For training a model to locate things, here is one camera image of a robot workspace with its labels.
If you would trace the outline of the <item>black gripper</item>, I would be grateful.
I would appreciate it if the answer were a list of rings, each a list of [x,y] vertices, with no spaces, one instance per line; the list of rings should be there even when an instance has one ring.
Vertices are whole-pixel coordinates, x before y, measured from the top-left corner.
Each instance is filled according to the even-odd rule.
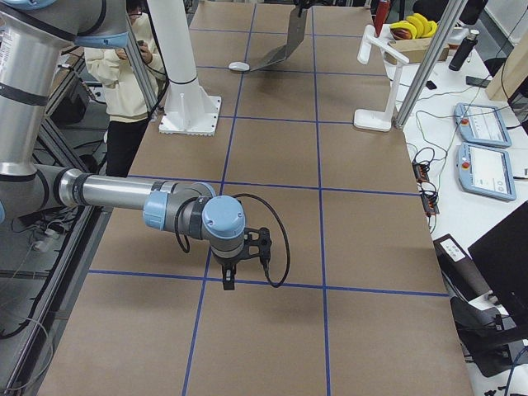
[[[215,253],[214,258],[222,266],[222,284],[224,290],[235,290],[236,266],[240,261],[258,258],[264,268],[271,261],[271,234],[265,227],[259,229],[244,229],[243,245],[236,254],[230,253],[221,257]]]
[[[301,17],[303,10],[309,9],[309,0],[294,0],[297,16]]]

